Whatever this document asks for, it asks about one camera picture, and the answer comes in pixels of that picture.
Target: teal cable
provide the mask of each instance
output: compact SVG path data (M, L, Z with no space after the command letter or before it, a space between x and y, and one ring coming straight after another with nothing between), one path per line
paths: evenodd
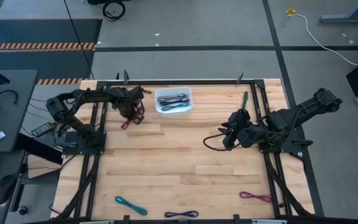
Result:
M120 203L121 205L125 205L133 210L135 210L135 212L141 214L141 215L147 215L147 210L144 208L140 208L136 205L131 204L130 202L128 202L127 200L125 200L124 198L120 197L120 196L116 196L116 202Z

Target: wooden table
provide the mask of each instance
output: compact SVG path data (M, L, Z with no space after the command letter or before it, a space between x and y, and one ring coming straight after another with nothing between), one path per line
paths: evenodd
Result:
M81 89L95 89L96 82L82 81ZM270 109L286 108L280 80L265 79L264 82ZM273 218L271 203L239 197L240 191L270 193L258 146L238 147L231 152L216 152L203 146L203 139L219 134L220 124L241 107L244 91L249 92L247 109L255 121L250 86L189 85L193 110L187 116L170 118L157 114L154 91L175 86L143 87L152 94L143 100L146 112L142 124L132 123L123 131L120 125L125 119L118 111L108 109L106 151L99 164L92 220L122 220L124 215L130 215L131 220L160 220L167 211L188 210L199 211L201 219L232 219L233 214L241 218ZM258 98L263 105L259 91ZM76 116L89 123L91 112L92 104L83 105ZM222 148L221 140L212 139L209 143ZM288 188L313 213L302 162L288 154L282 154L281 158ZM55 210L62 211L77 191L82 162L83 156L76 156L61 171L53 205ZM281 192L277 186L276 189L282 203ZM86 192L81 215L85 215L87 195ZM146 208L149 214L142 216L116 203L117 195Z

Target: white container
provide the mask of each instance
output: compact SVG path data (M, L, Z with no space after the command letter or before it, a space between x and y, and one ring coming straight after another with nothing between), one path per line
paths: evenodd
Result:
M160 106L160 104L158 103L158 100L157 100L158 97L160 97L160 96L175 96L175 95L179 95L179 94L183 94L183 93L187 94L187 96L189 98L189 104L190 104L189 106L177 107L177 108L170 109L167 111L161 110L162 106ZM187 86L156 90L154 96L155 96L155 110L157 110L157 112L163 117L190 114L191 109L193 109L193 100L191 99L191 90Z

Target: table leg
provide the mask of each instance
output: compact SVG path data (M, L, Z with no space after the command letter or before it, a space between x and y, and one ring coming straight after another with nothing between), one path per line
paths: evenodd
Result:
M17 137L16 148L25 150L29 154L33 154L56 164L62 164L63 162L62 152L21 133L19 133L19 136Z
M358 6L352 13L346 15L325 15L319 18L320 22L358 22Z

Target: concrete floor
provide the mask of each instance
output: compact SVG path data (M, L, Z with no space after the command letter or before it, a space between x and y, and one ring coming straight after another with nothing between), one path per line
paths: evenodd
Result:
M73 17L101 17L97 6L67 0ZM310 22L310 30L324 45L358 45L358 24L320 24L322 14L351 12L358 0L268 0L281 46L316 45L307 35L301 18L288 18L294 7ZM98 47L134 47L131 52L96 52L93 73L97 79L114 79L126 69L134 78L282 78L274 51L189 50L137 52L136 47L251 45L273 46L264 5L259 0L132 0L125 2L126 15L119 21L103 21ZM5 0L0 18L68 17L62 0ZM358 62L358 51L341 52ZM334 114L317 116L303 125L321 202L327 217L358 218L358 106L346 75L354 69L325 51L283 52L297 103L318 88L330 89L344 101ZM47 99L71 91L76 85L37 86L33 97ZM30 112L47 113L29 108ZM26 116L27 130L44 123ZM30 214L9 214L6 223L46 220L45 212L55 194L46 186L44 195L23 198Z

